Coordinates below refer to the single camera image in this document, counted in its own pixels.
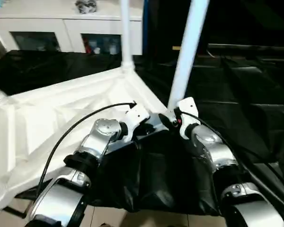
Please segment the black fabric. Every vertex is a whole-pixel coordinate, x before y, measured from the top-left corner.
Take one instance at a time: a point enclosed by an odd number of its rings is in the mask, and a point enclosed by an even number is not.
[[[120,60],[11,51],[0,60],[0,88],[12,95],[115,68]],[[167,105],[176,61],[153,64],[135,57],[135,63],[138,75]],[[223,136],[266,162],[278,161],[284,175],[284,62],[197,58],[186,96],[195,99],[199,116]],[[139,143],[104,158],[90,204],[219,215],[211,175],[191,145],[166,131]]]

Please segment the black tablecloth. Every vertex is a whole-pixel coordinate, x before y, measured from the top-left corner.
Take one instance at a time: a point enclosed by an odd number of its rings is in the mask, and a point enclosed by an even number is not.
[[[13,95],[112,69],[120,62],[120,56],[11,51],[0,60],[0,88]],[[135,64],[138,75],[167,105],[176,61],[155,64],[135,57]],[[186,96],[195,99],[202,119],[238,147],[266,162],[279,162],[284,175],[284,62],[197,58]],[[146,139],[142,149],[129,146],[108,155],[102,166],[92,205],[219,214],[212,189],[201,195],[194,183],[198,174],[193,156],[167,131]]]

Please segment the white cabinet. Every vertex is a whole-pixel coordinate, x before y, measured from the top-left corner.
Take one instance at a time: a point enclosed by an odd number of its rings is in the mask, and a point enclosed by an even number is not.
[[[74,52],[86,52],[95,46],[107,53],[110,46],[117,52],[121,48],[122,24],[120,20],[65,20]],[[142,54],[142,22],[131,21],[132,54]]]
[[[132,54],[142,54],[144,0],[130,0]],[[99,0],[98,11],[79,14],[74,0],[12,0],[0,9],[0,41],[10,50],[118,53],[119,0]]]
[[[0,41],[7,51],[42,50],[46,45],[73,51],[62,19],[0,18]]]

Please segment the white metal frame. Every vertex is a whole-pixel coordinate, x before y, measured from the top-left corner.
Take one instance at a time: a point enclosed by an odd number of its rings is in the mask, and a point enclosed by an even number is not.
[[[129,0],[120,1],[123,26],[123,59],[120,68],[11,97],[7,97],[0,91],[0,162],[4,162],[2,165],[0,163],[0,209],[7,206],[18,193],[37,185],[51,148],[61,135],[84,115],[84,111],[90,111],[86,109],[86,105],[87,108],[98,109],[103,103],[95,101],[102,102],[103,99],[107,99],[110,102],[128,102],[135,100],[153,113],[166,112],[166,107],[134,72],[130,50]],[[170,94],[170,108],[174,108],[175,102],[184,97],[208,2],[209,0],[193,0],[191,3],[177,71]],[[65,112],[68,110],[67,106],[75,101],[79,101],[76,103],[75,108],[81,110],[80,114],[76,114],[62,126],[53,128],[53,134],[48,132],[48,127],[44,127],[43,124],[49,121],[50,115],[44,110],[54,108],[59,104],[62,108],[61,114],[67,115],[69,114]],[[26,115],[27,111],[38,114],[38,120],[30,119],[30,116],[34,116],[34,114]],[[118,120],[125,111],[124,109],[115,109],[113,117]],[[22,114],[27,118],[23,118],[23,122],[17,122],[17,114]],[[110,118],[112,113],[105,112],[95,117]],[[54,173],[63,166],[63,157],[73,153],[80,140],[89,132],[94,121],[95,118],[91,118],[89,122],[82,123],[81,127],[85,124],[85,130],[77,129],[79,131],[69,137],[65,144],[61,144],[52,159],[45,180],[52,178]],[[15,130],[17,126],[22,130],[26,130],[26,134],[17,133]],[[41,142],[41,145],[30,154],[23,155],[25,149],[23,149],[23,146],[19,147],[17,141],[25,140],[27,145],[28,142],[40,142],[35,140],[39,140],[41,137],[44,137],[45,141]],[[20,153],[14,151],[17,146],[20,148]],[[23,159],[18,164],[16,162],[17,155],[18,158]]]
[[[175,108],[177,102],[184,98],[209,1],[192,0],[190,3],[176,73],[169,96],[169,109]]]

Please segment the black cable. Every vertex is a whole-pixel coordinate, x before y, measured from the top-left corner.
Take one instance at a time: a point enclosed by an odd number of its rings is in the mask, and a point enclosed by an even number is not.
[[[230,143],[217,131],[215,130],[213,127],[211,127],[208,123],[206,123],[204,120],[202,120],[201,118],[197,117],[197,116],[194,116],[193,114],[190,114],[190,113],[186,113],[186,112],[181,112],[182,114],[186,114],[188,116],[191,116],[192,118],[195,118],[196,120],[198,120],[199,122],[201,122],[203,125],[205,125],[207,128],[209,128],[210,130],[212,130],[214,133],[216,133],[222,140],[223,142],[230,148],[230,150],[232,152],[234,152],[234,149],[231,147]],[[275,171],[275,169],[269,164],[267,163],[260,155],[244,148],[244,150],[249,153],[249,154],[252,154],[254,155],[256,158],[260,159],[261,162],[263,162],[264,165],[267,166],[267,168],[269,168],[269,170],[274,174],[276,175],[276,177],[280,180],[280,182],[283,184],[284,186],[284,178],[280,176],[280,174],[278,172]]]
[[[50,155],[48,156],[48,159],[46,161],[46,164],[44,166],[44,169],[43,169],[43,172],[42,172],[42,175],[40,177],[40,181],[39,181],[39,184],[38,184],[38,187],[37,187],[37,191],[36,191],[36,199],[38,198],[38,196],[40,195],[41,193],[41,189],[42,189],[42,184],[43,184],[43,181],[44,181],[44,178],[45,178],[45,175],[46,175],[46,172],[47,172],[47,169],[49,167],[49,164],[53,158],[53,155],[55,153],[55,151],[57,150],[58,146],[61,144],[62,140],[75,128],[77,127],[77,125],[79,125],[81,122],[83,122],[84,120],[86,120],[87,118],[103,111],[103,110],[106,110],[106,109],[109,109],[109,108],[112,108],[112,107],[115,107],[115,106],[120,106],[120,105],[129,105],[130,108],[133,108],[136,103],[117,103],[117,104],[113,104],[113,105],[108,105],[106,107],[103,107],[101,109],[98,109],[92,113],[89,113],[88,115],[86,115],[85,117],[81,118],[80,120],[78,120],[76,123],[74,123],[61,137],[60,139],[58,140],[58,142],[55,144],[55,146],[53,147]]]

